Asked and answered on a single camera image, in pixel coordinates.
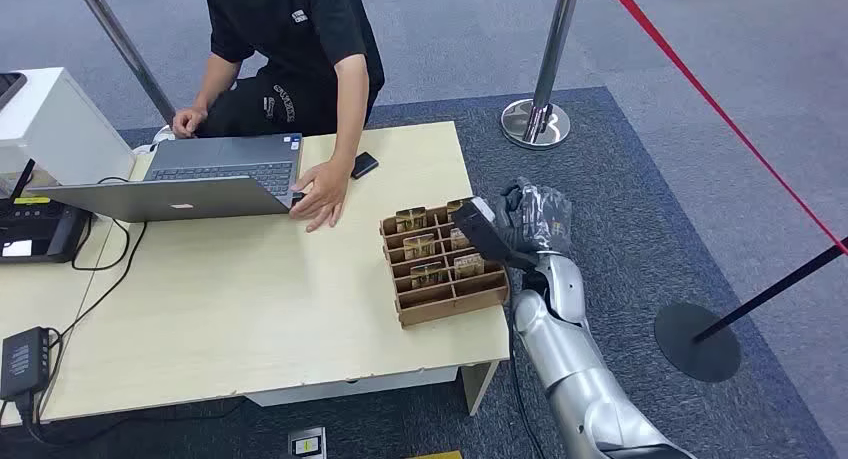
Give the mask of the person's right hand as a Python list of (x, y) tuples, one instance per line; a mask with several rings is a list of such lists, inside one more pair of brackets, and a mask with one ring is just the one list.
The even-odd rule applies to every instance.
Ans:
[(193, 138), (197, 134), (197, 130), (208, 117), (208, 112), (204, 108), (188, 107), (176, 112), (171, 130), (176, 138), (187, 139)]

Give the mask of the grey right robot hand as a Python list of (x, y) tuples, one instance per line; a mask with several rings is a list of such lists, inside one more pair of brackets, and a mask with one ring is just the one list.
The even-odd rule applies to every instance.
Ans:
[(497, 198), (496, 224), (505, 242), (523, 253), (566, 254), (572, 246), (573, 205), (559, 190), (518, 177)]

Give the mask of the person's left hand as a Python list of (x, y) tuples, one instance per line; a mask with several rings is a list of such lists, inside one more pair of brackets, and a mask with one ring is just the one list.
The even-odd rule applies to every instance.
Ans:
[(335, 227), (342, 215), (353, 170), (353, 159), (333, 157), (301, 175), (292, 187), (302, 198), (293, 205), (290, 215), (308, 220), (305, 231)]

